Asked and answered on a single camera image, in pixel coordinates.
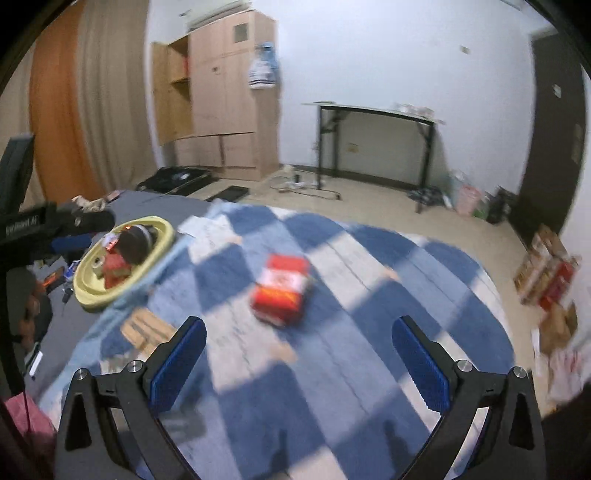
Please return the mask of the person's left hand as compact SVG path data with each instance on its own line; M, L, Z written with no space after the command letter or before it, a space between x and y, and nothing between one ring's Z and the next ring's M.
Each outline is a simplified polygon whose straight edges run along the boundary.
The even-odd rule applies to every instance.
M28 353L47 333L53 312L44 285L27 268L7 273L7 300L13 342Z

